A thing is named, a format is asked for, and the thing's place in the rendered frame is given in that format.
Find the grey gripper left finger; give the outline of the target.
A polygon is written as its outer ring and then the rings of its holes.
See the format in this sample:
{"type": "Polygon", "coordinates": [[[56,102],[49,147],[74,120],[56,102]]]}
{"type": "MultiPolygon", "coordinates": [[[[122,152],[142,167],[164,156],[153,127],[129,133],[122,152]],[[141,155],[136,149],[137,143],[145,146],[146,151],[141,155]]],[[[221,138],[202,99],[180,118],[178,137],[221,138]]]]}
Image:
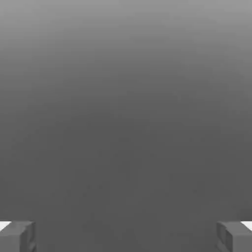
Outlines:
{"type": "Polygon", "coordinates": [[[0,252],[37,252],[36,222],[0,220],[0,252]]]}

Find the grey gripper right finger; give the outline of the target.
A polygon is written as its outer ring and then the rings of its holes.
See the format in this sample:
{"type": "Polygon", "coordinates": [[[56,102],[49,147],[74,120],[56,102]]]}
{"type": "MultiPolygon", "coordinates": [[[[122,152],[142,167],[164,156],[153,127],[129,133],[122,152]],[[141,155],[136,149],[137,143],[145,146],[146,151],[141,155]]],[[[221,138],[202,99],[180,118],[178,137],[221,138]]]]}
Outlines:
{"type": "Polygon", "coordinates": [[[216,233],[219,252],[252,252],[252,221],[218,221],[216,233]]]}

